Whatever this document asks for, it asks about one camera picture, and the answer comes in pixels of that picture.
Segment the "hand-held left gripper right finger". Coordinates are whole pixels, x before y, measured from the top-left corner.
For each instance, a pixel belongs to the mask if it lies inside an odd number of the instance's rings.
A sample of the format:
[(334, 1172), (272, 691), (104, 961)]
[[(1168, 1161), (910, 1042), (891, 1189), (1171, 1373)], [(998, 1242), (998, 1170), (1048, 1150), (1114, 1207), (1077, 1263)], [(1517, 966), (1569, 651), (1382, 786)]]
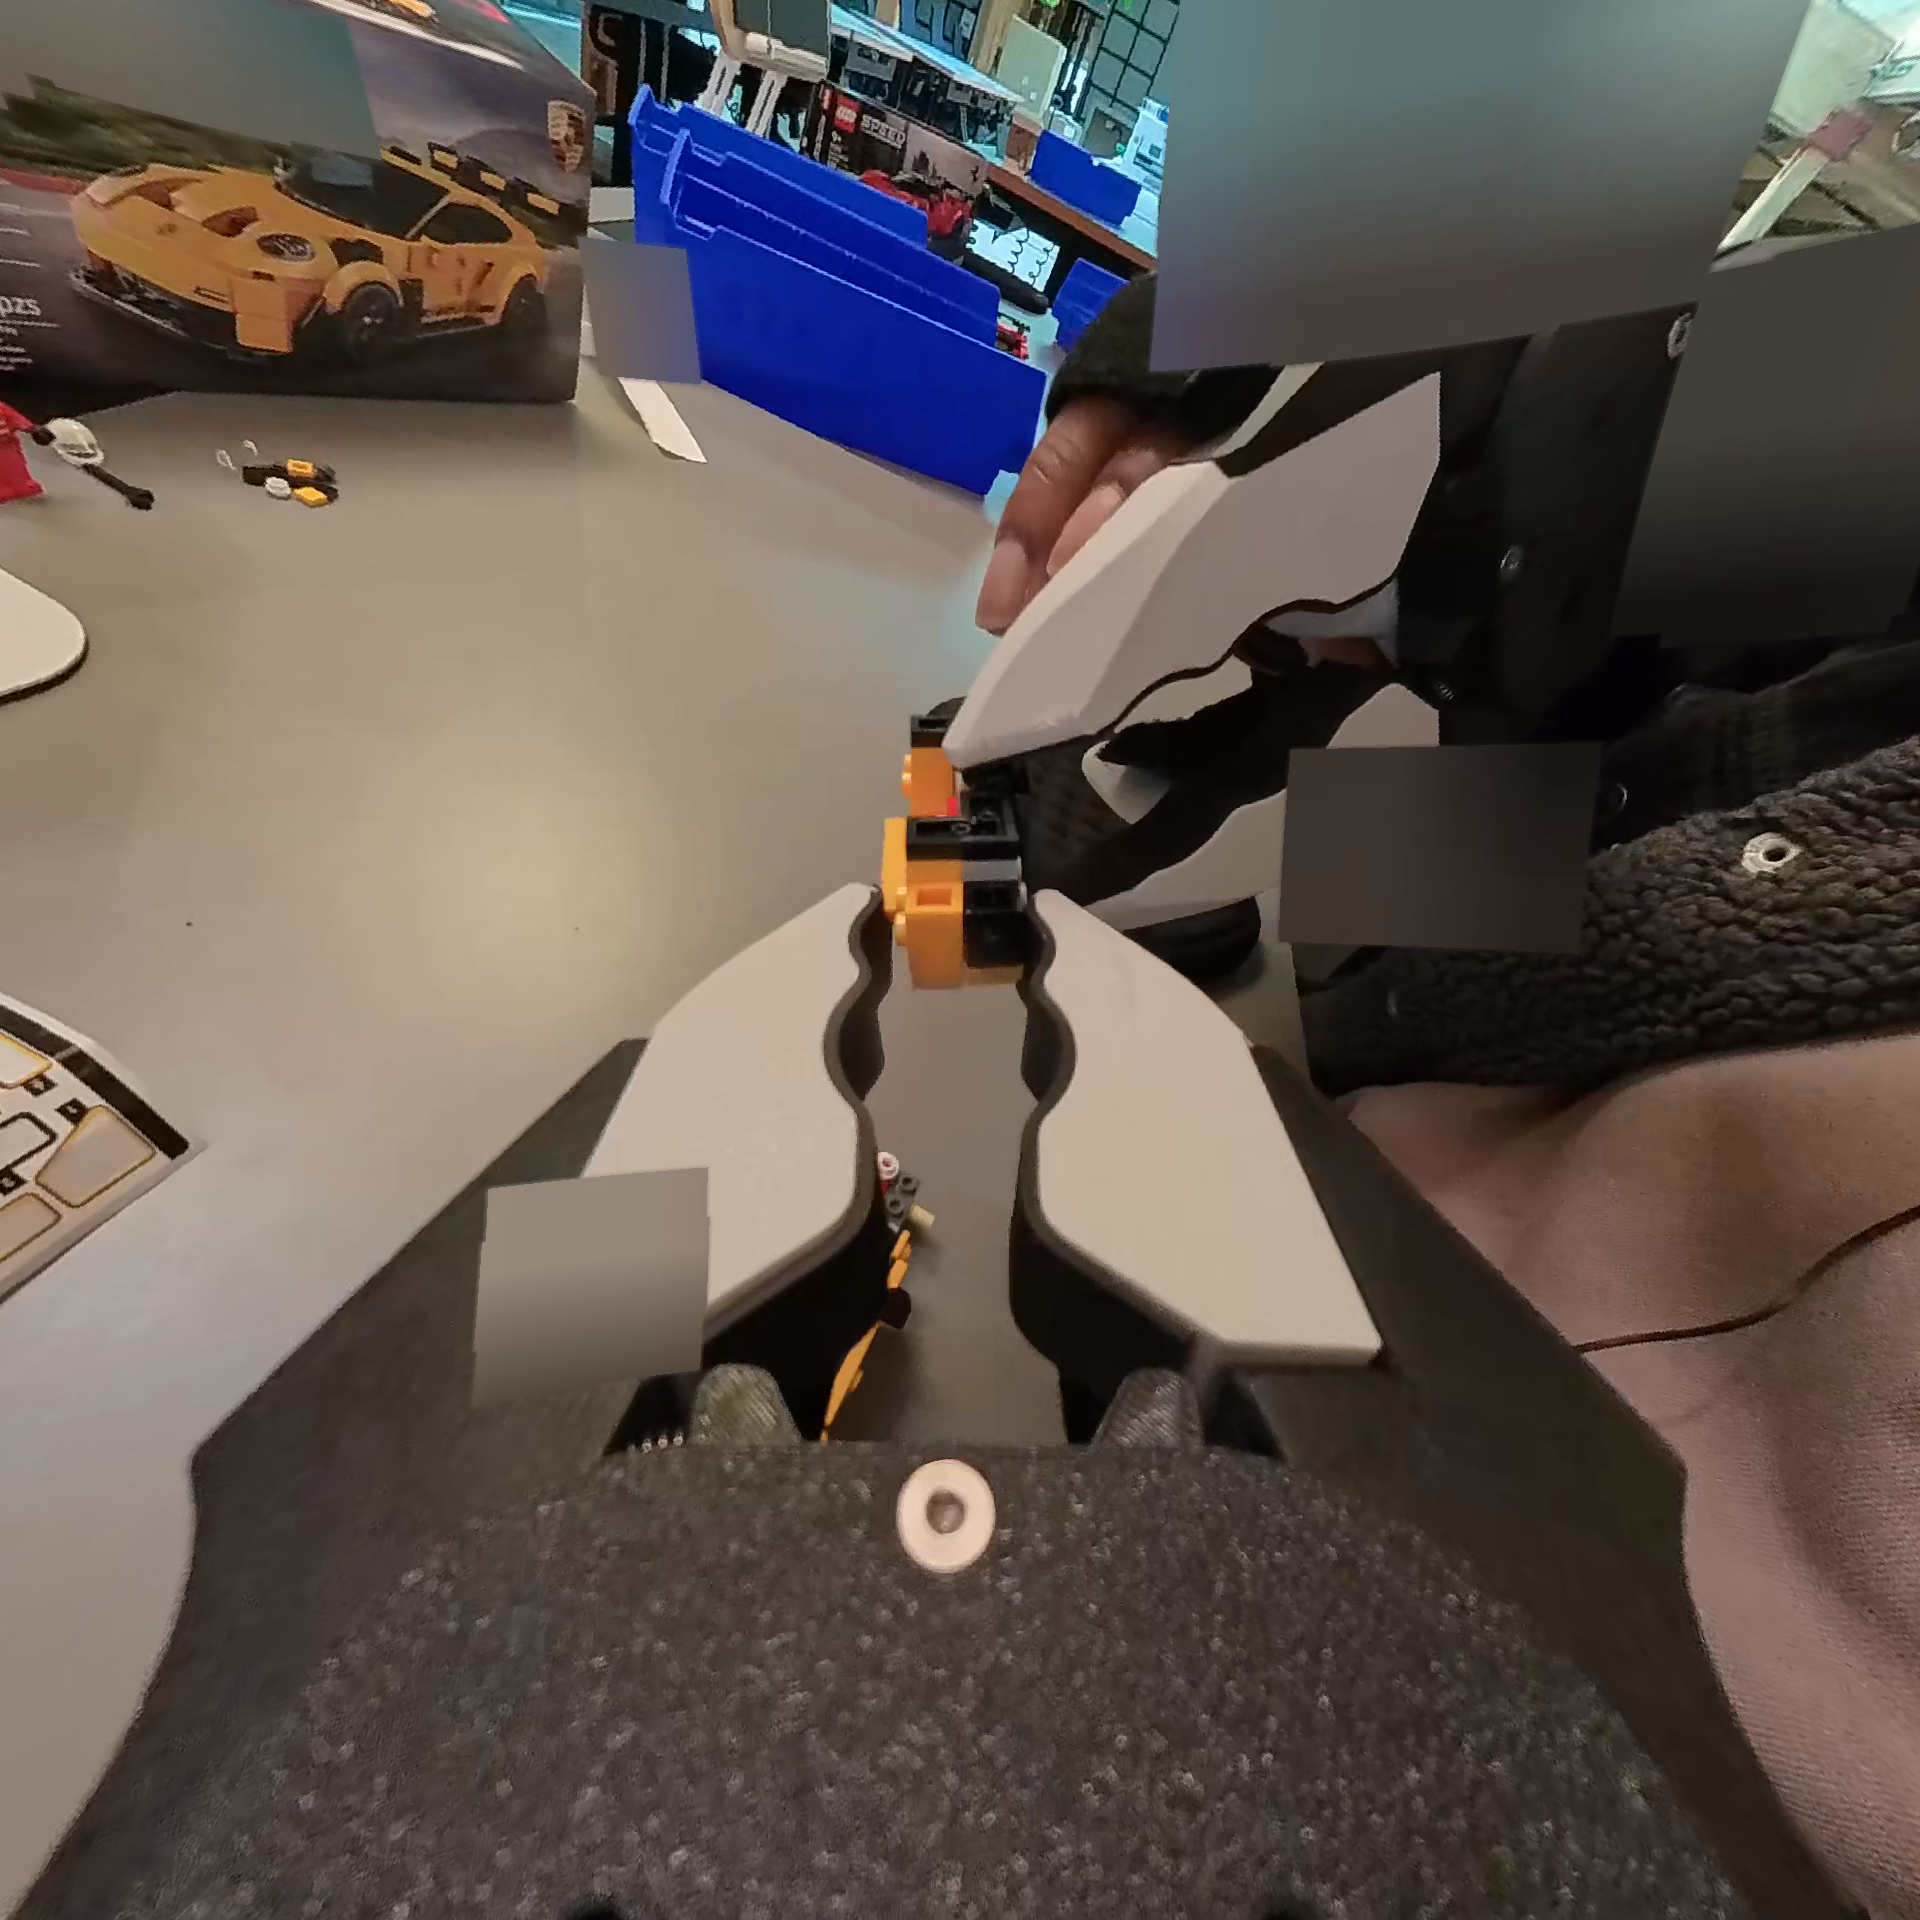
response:
[(1141, 1369), (1364, 1369), (1382, 1340), (1257, 1055), (1172, 966), (1032, 898), (1011, 1307), (1081, 1399)]

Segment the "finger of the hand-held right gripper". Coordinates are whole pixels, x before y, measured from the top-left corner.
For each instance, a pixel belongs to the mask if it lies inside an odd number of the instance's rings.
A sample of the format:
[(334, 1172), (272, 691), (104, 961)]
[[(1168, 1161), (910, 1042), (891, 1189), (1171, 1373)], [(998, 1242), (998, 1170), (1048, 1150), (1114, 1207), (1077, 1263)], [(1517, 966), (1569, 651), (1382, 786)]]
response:
[(1217, 449), (1120, 502), (1021, 610), (949, 723), (960, 770), (1102, 737), (1240, 635), (1397, 571), (1442, 450), (1441, 373), (1280, 373)]
[[(1428, 749), (1437, 742), (1437, 709), (1408, 689), (1388, 686), (1340, 723), (1334, 753)], [(1204, 846), (1141, 878), (1089, 910), (1118, 930), (1141, 932), (1240, 900), (1257, 900), (1280, 885), (1286, 790), (1237, 804)]]

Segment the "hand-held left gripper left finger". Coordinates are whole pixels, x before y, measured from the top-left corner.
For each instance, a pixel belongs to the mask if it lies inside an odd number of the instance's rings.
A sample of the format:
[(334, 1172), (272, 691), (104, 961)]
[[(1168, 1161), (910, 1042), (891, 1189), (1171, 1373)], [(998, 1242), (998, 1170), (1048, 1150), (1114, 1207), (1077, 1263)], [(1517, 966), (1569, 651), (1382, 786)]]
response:
[(873, 885), (841, 885), (688, 989), (582, 1169), (706, 1177), (712, 1338), (825, 1266), (873, 1212), (873, 1119), (846, 1039), (875, 982), (878, 910)]

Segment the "yellow lego bumper section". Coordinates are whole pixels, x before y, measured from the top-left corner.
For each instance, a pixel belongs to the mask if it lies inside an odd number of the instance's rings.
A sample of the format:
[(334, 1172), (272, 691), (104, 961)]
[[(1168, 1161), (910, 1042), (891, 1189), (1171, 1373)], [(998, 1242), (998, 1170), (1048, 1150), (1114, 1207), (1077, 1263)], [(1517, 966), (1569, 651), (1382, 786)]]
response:
[(1011, 986), (1034, 961), (1020, 770), (960, 772), (946, 733), (962, 702), (910, 717), (902, 812), (881, 841), (881, 900), (918, 989)]

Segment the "yellow lego car body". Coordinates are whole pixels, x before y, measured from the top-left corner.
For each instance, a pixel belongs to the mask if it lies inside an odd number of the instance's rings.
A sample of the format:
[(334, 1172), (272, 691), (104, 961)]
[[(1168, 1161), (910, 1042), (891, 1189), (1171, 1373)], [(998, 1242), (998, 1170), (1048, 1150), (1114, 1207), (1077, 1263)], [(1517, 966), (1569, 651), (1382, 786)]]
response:
[(824, 1447), (829, 1445), (835, 1428), (840, 1427), (841, 1414), (848, 1409), (848, 1402), (862, 1385), (867, 1363), (878, 1342), (878, 1335), (900, 1332), (910, 1324), (915, 1301), (908, 1289), (908, 1277), (922, 1239), (937, 1225), (936, 1213), (931, 1213), (922, 1202), (922, 1179), (900, 1163), (899, 1154), (894, 1154), (888, 1147), (878, 1150), (875, 1169), (881, 1174), (882, 1225), (891, 1237), (884, 1270), (884, 1293), (881, 1301), (881, 1316), (844, 1356), (832, 1378), (832, 1390), (827, 1395), (820, 1427)]

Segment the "person's right forearm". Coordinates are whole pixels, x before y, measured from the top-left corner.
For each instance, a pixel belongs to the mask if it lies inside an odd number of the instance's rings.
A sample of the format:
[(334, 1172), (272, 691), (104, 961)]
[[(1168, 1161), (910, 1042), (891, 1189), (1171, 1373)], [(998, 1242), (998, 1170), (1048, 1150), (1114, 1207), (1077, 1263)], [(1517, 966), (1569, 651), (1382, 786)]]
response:
[(1277, 367), (1163, 367), (1153, 365), (1161, 277), (1134, 277), (1104, 301), (1057, 371), (1045, 420), (1053, 427), (1094, 406), (1134, 431), (1171, 437), (1176, 449), (1227, 439), (1272, 393)]

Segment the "dark lego box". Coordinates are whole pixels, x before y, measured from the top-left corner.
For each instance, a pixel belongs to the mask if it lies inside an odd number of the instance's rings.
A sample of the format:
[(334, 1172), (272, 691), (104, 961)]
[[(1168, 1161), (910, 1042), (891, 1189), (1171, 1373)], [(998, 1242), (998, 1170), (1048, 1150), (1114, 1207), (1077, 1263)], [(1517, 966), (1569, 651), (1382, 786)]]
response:
[(832, 82), (811, 94), (803, 151), (915, 207), (925, 226), (925, 250), (937, 259), (952, 266), (966, 259), (976, 214), (992, 195), (987, 156)]

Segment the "lego sticker sheet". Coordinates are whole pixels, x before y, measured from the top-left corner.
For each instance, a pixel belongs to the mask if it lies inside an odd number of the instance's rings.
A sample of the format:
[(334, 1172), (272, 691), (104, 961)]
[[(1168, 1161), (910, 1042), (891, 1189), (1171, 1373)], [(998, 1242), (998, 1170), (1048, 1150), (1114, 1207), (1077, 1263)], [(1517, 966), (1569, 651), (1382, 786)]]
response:
[(201, 1147), (101, 1042), (2, 997), (4, 1298)]

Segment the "pile of tiny lego pieces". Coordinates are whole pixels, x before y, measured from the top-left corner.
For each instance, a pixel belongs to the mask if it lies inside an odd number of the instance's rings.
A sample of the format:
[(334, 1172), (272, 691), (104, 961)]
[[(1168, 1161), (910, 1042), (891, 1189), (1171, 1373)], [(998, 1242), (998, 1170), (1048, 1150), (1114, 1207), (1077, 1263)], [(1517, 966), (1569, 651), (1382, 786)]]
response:
[(296, 500), (308, 510), (336, 502), (344, 493), (339, 474), (308, 459), (272, 459), (251, 439), (238, 450), (217, 449), (216, 463), (236, 475), (248, 490), (275, 500)]

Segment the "lego set box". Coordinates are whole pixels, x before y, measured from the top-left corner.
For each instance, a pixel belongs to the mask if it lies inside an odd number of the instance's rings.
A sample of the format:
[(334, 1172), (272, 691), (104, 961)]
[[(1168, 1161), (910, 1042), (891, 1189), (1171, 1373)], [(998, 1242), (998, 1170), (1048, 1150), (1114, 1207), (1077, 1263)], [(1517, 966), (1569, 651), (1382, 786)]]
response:
[(4, 399), (564, 405), (594, 108), (512, 5), (4, 3)]

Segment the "person's right hand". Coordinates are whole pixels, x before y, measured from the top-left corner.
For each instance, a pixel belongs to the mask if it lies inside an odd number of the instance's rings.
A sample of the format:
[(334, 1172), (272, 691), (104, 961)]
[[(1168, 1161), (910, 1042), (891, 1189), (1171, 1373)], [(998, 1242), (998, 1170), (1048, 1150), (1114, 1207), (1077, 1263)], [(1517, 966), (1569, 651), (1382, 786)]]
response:
[(1197, 449), (1176, 423), (1114, 396), (1058, 406), (1009, 495), (976, 594), (976, 627), (1004, 635), (1141, 484)]

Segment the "black mesh wrist rest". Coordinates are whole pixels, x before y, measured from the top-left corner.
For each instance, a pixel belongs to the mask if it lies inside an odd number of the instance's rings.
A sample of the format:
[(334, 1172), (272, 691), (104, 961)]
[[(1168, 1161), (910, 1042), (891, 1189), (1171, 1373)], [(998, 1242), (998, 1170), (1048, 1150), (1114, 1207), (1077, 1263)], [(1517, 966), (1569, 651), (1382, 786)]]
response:
[(1134, 721), (957, 779), (1009, 812), (1032, 889), (1108, 906), (1197, 852), (1240, 804), (1280, 790), (1284, 759), (1262, 742), (1272, 703), (1249, 686), (1189, 716)]

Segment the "single blue bin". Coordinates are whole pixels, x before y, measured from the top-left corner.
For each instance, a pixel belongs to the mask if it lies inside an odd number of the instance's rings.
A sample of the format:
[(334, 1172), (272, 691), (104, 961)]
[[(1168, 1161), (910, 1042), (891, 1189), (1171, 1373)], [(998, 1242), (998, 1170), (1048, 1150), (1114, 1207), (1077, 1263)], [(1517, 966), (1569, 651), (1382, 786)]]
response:
[(1160, 225), (1154, 179), (1130, 163), (1098, 157), (1066, 134), (1040, 133), (1027, 175), (1040, 191), (1108, 229)]

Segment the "stack of blue bins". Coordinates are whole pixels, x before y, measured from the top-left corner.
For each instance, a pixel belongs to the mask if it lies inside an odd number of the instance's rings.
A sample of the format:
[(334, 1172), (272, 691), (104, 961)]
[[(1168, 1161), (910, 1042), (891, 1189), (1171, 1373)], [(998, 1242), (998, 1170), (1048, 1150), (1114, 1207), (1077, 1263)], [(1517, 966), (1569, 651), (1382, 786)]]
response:
[(1045, 374), (918, 207), (646, 86), (632, 174), (635, 237), (686, 257), (705, 382), (973, 495), (1025, 463)]

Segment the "white book stand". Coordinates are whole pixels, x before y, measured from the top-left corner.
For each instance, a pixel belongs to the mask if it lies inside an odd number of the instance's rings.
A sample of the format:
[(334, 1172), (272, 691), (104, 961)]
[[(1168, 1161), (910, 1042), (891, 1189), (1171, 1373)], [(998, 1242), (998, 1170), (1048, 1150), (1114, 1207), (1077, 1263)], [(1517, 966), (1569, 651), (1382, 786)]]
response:
[(69, 682), (90, 655), (77, 615), (52, 594), (2, 570), (2, 703)]

